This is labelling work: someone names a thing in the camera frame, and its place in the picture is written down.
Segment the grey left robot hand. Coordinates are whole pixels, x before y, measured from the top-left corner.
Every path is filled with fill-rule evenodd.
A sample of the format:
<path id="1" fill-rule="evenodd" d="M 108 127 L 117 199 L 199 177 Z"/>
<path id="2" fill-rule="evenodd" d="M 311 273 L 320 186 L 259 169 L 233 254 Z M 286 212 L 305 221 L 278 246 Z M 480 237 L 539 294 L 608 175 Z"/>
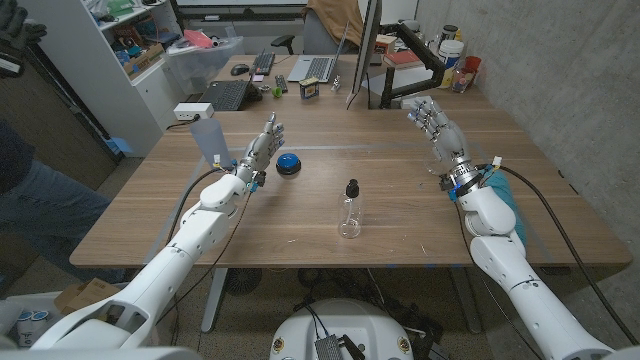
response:
<path id="1" fill-rule="evenodd" d="M 283 131 L 283 124 L 276 122 L 276 113 L 272 112 L 263 131 L 247 145 L 234 175 L 249 183 L 256 172 L 265 170 L 275 152 L 284 144 Z"/>

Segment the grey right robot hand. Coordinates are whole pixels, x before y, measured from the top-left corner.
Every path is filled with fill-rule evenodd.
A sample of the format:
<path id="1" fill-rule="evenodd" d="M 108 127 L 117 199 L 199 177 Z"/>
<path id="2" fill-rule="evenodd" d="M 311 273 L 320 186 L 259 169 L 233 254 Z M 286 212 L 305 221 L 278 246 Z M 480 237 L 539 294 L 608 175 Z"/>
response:
<path id="1" fill-rule="evenodd" d="M 445 174 L 460 164 L 471 162 L 471 151 L 462 130 L 430 96 L 414 98 L 407 118 L 431 143 L 432 154 L 425 163 L 432 174 Z"/>

